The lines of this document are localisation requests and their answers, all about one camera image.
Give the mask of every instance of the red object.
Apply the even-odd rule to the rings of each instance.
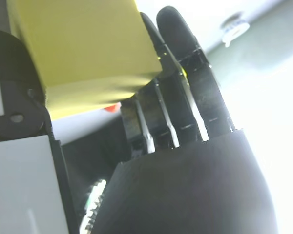
[[[108,112],[115,113],[115,112],[118,112],[120,108],[121,108],[121,104],[117,103],[114,106],[105,107],[104,109]]]

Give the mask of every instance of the yellow cube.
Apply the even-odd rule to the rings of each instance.
[[[161,70],[134,0],[8,0],[52,119],[113,105]]]

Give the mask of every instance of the ceiling fixture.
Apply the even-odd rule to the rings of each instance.
[[[226,47],[229,47],[234,39],[241,36],[250,27],[250,24],[242,19],[241,15],[241,12],[236,13],[221,25],[221,29],[224,32],[222,41]]]

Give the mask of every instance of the ceiling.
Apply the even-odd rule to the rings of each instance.
[[[139,11],[146,13],[156,24],[157,13],[165,6],[175,7],[208,52],[221,41],[220,25],[235,13],[243,12],[249,22],[274,7],[282,0],[136,0]],[[99,129],[120,113],[105,110],[92,111],[53,121],[54,134],[62,143],[68,143]]]

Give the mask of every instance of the yellow block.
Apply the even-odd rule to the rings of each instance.
[[[134,0],[8,0],[52,119],[111,106],[161,65]]]

